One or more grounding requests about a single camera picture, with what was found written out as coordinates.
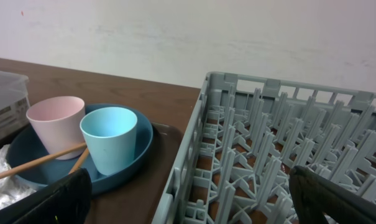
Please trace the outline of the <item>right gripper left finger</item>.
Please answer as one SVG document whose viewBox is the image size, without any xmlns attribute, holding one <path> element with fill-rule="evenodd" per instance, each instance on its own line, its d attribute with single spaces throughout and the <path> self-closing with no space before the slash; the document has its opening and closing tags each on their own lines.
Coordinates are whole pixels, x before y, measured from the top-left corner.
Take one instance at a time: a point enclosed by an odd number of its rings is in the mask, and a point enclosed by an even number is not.
<svg viewBox="0 0 376 224">
<path fill-rule="evenodd" d="M 78 169 L 0 210 L 0 223 L 84 223 L 90 210 L 92 183 Z"/>
</svg>

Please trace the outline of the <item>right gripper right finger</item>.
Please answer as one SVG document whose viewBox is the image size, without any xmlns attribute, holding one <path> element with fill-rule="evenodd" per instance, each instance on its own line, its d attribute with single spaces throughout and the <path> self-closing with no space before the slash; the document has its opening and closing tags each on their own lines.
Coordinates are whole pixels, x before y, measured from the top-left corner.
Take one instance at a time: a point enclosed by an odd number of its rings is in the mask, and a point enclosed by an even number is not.
<svg viewBox="0 0 376 224">
<path fill-rule="evenodd" d="M 289 176 L 289 189 L 300 224 L 325 224 L 326 215 L 338 223 L 376 223 L 375 204 L 303 166 L 292 168 Z"/>
</svg>

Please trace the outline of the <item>white tissue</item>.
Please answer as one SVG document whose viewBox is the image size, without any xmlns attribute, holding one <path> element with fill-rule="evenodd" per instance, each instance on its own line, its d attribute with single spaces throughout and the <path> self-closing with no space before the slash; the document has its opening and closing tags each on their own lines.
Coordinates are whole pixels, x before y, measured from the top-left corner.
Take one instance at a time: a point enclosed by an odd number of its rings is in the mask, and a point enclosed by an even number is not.
<svg viewBox="0 0 376 224">
<path fill-rule="evenodd" d="M 11 167 L 6 160 L 9 144 L 0 149 L 0 173 L 10 170 Z M 0 210 L 16 203 L 23 198 L 35 193 L 35 190 L 17 180 L 14 176 L 0 179 Z"/>
</svg>

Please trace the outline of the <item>grey dishwasher rack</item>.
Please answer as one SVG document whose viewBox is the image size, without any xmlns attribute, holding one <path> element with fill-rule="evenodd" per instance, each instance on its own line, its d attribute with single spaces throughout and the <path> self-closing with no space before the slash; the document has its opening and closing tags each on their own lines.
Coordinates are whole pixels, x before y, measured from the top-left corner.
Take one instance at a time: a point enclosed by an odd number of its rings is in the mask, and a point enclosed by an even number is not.
<svg viewBox="0 0 376 224">
<path fill-rule="evenodd" d="M 154 223 L 294 223 L 307 167 L 376 205 L 376 93 L 210 72 Z"/>
</svg>

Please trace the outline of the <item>right wooden chopstick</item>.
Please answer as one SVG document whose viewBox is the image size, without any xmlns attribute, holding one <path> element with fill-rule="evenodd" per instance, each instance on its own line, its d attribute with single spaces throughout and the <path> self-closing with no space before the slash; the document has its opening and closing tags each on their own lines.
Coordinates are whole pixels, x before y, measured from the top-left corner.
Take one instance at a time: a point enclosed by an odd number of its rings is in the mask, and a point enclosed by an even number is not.
<svg viewBox="0 0 376 224">
<path fill-rule="evenodd" d="M 73 172 L 78 170 L 83 165 L 84 161 L 86 160 L 88 156 L 89 156 L 89 150 L 88 148 L 86 148 L 84 152 L 81 154 L 81 156 L 79 157 L 79 159 L 77 160 L 77 162 L 75 163 L 75 165 L 69 171 L 69 174 L 72 174 Z"/>
</svg>

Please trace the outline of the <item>wooden chopstick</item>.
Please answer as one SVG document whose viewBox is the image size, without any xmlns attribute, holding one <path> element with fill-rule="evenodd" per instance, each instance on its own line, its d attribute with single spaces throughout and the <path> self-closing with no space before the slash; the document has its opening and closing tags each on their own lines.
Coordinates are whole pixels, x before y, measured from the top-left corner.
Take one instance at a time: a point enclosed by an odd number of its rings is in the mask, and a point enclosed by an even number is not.
<svg viewBox="0 0 376 224">
<path fill-rule="evenodd" d="M 69 171 L 69 174 L 72 174 L 73 172 L 78 170 L 83 165 L 84 161 L 86 160 L 88 156 L 89 156 L 89 150 L 88 148 L 86 148 L 84 152 L 81 154 L 81 156 L 79 157 L 79 159 L 77 160 L 77 162 L 75 163 L 75 165 Z"/>
<path fill-rule="evenodd" d="M 71 152 L 75 152 L 75 151 L 77 151 L 77 150 L 79 150 L 79 149 L 81 149 L 82 147 L 85 147 L 85 146 L 86 146 L 86 143 L 83 142 L 83 143 L 77 144 L 77 145 L 75 145 L 75 146 L 73 146 L 69 149 L 65 149 L 63 151 L 57 152 L 55 154 L 49 154 L 47 156 L 40 157 L 40 158 L 35 159 L 33 161 L 27 162 L 25 164 L 21 164 L 17 167 L 10 169 L 10 170 L 7 170 L 7 171 L 0 173 L 0 179 L 3 179 L 5 177 L 9 177 L 11 175 L 16 175 L 20 172 L 23 172 L 25 170 L 28 170 L 28 169 L 31 169 L 31 168 L 36 167 L 38 165 L 41 165 L 41 164 L 43 164 L 47 161 L 56 159 L 60 156 L 64 156 L 65 154 L 69 154 Z"/>
</svg>

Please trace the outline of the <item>left wooden chopstick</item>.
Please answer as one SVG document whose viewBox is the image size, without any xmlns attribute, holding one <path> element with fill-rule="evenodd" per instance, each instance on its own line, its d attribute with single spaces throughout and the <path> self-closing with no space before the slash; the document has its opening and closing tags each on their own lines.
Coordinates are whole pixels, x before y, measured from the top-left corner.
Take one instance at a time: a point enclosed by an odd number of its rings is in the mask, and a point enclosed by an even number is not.
<svg viewBox="0 0 376 224">
<path fill-rule="evenodd" d="M 35 159 L 33 161 L 27 162 L 25 164 L 21 164 L 17 167 L 10 169 L 10 170 L 7 170 L 7 171 L 0 173 L 0 179 L 3 179 L 5 177 L 9 177 L 11 175 L 16 175 L 20 172 L 23 172 L 25 170 L 28 170 L 28 169 L 31 169 L 31 168 L 36 167 L 38 165 L 41 165 L 41 164 L 43 164 L 47 161 L 56 159 L 60 156 L 64 156 L 65 154 L 69 154 L 71 152 L 75 152 L 75 151 L 77 151 L 77 150 L 79 150 L 79 149 L 81 149 L 82 147 L 85 147 L 85 146 L 86 146 L 86 143 L 83 142 L 83 143 L 77 144 L 77 145 L 75 145 L 75 146 L 73 146 L 69 149 L 65 149 L 63 151 L 57 152 L 55 154 L 49 154 L 47 156 L 40 157 L 40 158 Z"/>
</svg>

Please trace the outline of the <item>light blue cup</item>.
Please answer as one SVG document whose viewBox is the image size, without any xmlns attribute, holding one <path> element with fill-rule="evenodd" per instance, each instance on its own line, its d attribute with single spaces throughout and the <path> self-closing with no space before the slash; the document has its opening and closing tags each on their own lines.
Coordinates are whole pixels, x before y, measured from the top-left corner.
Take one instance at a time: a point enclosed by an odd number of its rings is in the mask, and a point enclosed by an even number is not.
<svg viewBox="0 0 376 224">
<path fill-rule="evenodd" d="M 121 107 L 101 108 L 83 117 L 80 129 L 99 173 L 111 175 L 133 162 L 137 122 L 133 111 Z"/>
</svg>

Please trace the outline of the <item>pink cup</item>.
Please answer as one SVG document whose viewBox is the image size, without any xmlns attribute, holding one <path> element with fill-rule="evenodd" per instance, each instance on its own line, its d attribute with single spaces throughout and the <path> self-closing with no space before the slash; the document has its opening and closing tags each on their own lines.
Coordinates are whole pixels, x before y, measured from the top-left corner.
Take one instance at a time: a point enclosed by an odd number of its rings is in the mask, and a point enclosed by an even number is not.
<svg viewBox="0 0 376 224">
<path fill-rule="evenodd" d="M 57 96 L 31 106 L 26 116 L 49 154 L 83 143 L 80 122 L 85 102 L 76 96 Z"/>
</svg>

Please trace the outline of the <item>clear plastic bin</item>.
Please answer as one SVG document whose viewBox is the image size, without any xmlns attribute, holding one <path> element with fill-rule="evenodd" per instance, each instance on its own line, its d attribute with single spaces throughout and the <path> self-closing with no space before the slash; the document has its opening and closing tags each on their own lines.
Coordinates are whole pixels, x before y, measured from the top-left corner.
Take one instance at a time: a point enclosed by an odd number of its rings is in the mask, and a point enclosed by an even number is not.
<svg viewBox="0 0 376 224">
<path fill-rule="evenodd" d="M 0 71 L 0 140 L 28 123 L 28 81 L 25 75 Z"/>
</svg>

